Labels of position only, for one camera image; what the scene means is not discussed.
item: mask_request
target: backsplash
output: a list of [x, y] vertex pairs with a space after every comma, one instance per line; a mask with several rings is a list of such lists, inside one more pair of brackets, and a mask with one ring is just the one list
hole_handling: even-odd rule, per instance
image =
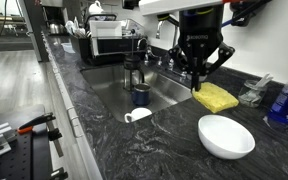
[[[100, 0], [102, 3], [119, 6], [102, 7], [106, 11], [118, 13], [118, 20], [131, 18], [145, 27], [146, 34], [153, 46], [168, 50], [172, 47], [174, 26], [165, 22], [161, 39], [156, 39], [156, 16], [143, 17], [138, 8], [124, 10], [121, 1]], [[229, 20], [232, 12], [225, 6], [223, 21]], [[236, 53], [223, 66], [249, 74], [263, 76], [271, 73], [274, 80], [286, 83], [288, 79], [288, 1], [274, 0], [267, 4], [264, 11], [254, 17], [247, 27], [227, 26], [223, 29], [224, 42], [236, 49]], [[217, 59], [214, 53], [209, 62]]]

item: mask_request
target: kitchen counter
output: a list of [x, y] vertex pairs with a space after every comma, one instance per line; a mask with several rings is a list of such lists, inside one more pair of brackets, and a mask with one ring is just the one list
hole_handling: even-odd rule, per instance
[[[244, 158], [222, 160], [211, 155], [199, 140], [199, 118], [211, 114], [199, 102], [191, 98], [134, 123], [121, 123], [80, 73], [92, 66], [78, 54], [63, 51], [60, 43], [69, 38], [46, 39], [103, 179], [288, 179], [288, 125], [263, 121], [282, 88], [280, 84], [269, 84], [258, 108], [238, 105], [217, 113], [242, 124], [256, 142], [255, 149]], [[221, 68], [207, 80], [237, 97], [245, 79], [253, 78]]]

